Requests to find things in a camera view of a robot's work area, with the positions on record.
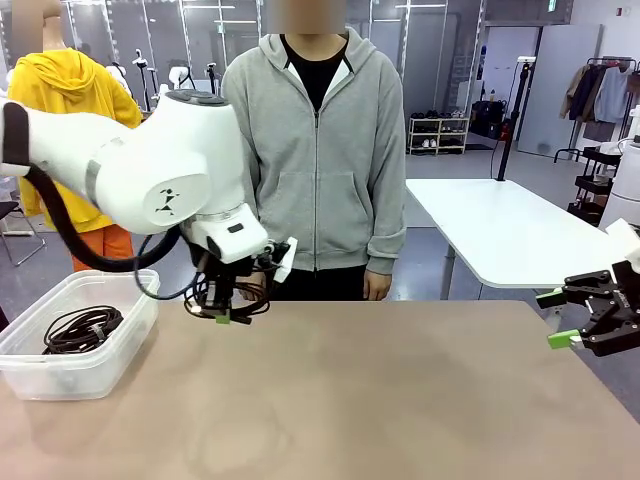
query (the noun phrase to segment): yellow hoodie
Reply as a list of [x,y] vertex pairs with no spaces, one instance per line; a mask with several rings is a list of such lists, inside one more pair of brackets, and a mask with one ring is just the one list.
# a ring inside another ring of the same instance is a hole
[[[71,48],[32,53],[18,60],[9,85],[9,98],[26,107],[49,113],[97,113],[129,128],[140,125],[138,105],[102,65]],[[76,231],[90,232],[112,225],[88,201],[56,184]],[[26,180],[20,180],[26,214],[45,212],[40,196]]]

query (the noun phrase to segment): hoodie sleeve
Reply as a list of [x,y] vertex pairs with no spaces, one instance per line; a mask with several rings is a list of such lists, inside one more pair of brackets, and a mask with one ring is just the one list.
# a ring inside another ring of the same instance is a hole
[[385,58],[380,78],[378,126],[373,150],[369,192],[374,210],[373,236],[367,270],[390,275],[404,245],[405,131],[402,84]]
[[222,79],[222,95],[231,103],[238,117],[238,124],[240,125],[243,140],[244,172],[242,175],[242,183],[245,192],[245,201],[251,207],[251,210],[253,210],[256,218],[259,218],[255,191],[260,183],[260,166],[258,165],[258,155],[256,154],[253,137],[251,135],[249,98],[240,61],[242,61],[242,58],[239,57],[227,68],[224,78]]
[[109,88],[111,89],[111,98],[113,99],[114,120],[129,128],[140,126],[142,113],[138,108],[138,104],[108,72],[107,79],[109,81]]
[[[20,102],[25,107],[43,110],[44,101],[42,92],[39,86],[32,81],[33,78],[33,75],[30,75],[27,71],[27,67],[18,64],[13,71],[7,97],[9,100]],[[40,195],[38,195],[36,189],[33,188],[33,185],[24,178],[18,179],[18,185],[20,187],[20,200],[24,206],[25,215],[32,217],[41,214],[43,210]]]

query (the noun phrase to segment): black t-shirt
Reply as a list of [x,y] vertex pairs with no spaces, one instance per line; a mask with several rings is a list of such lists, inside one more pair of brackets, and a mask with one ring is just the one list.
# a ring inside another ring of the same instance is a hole
[[287,43],[284,35],[280,35],[284,49],[287,51],[289,61],[296,67],[298,75],[302,80],[307,95],[313,104],[313,108],[317,112],[322,106],[322,100],[327,94],[331,80],[338,71],[340,62],[344,58],[344,52],[347,50],[347,43],[333,57],[327,60],[312,61],[302,58]]

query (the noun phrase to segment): person's left hand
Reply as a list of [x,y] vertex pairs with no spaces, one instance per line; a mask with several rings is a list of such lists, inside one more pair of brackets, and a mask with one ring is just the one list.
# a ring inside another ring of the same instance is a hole
[[364,291],[362,298],[372,302],[384,300],[391,288],[391,275],[380,275],[369,270],[364,272]]

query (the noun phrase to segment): person's right hand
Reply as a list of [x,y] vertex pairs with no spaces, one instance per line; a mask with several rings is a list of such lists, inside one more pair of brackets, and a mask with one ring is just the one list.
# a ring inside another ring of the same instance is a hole
[[[267,288],[267,277],[263,272],[255,272],[250,277],[238,277],[237,281],[239,283],[251,283],[253,285],[256,285],[263,292],[265,288]],[[242,295],[242,298],[250,302],[259,300],[258,296],[245,290],[240,290],[240,295]]]

